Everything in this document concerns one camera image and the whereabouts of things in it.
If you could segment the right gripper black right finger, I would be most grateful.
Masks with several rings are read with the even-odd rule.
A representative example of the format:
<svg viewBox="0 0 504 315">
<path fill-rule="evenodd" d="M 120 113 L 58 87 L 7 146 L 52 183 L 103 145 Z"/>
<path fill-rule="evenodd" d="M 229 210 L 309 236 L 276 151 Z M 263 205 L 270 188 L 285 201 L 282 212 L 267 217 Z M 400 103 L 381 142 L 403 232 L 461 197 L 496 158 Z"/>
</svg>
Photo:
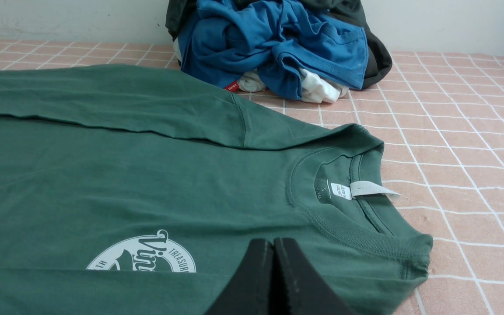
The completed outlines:
<svg viewBox="0 0 504 315">
<path fill-rule="evenodd" d="M 354 315 L 330 288 L 292 238 L 273 241 L 275 315 Z"/>
</svg>

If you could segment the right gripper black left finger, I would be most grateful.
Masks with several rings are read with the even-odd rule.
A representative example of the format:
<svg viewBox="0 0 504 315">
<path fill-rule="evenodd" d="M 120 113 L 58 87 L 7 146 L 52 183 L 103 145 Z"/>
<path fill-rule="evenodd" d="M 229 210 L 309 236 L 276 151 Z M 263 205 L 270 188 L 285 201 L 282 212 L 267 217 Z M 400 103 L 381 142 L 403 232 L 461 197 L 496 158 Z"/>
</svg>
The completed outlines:
<svg viewBox="0 0 504 315">
<path fill-rule="evenodd" d="M 265 239 L 253 239 L 226 287 L 207 315 L 268 315 L 274 249 Z"/>
</svg>

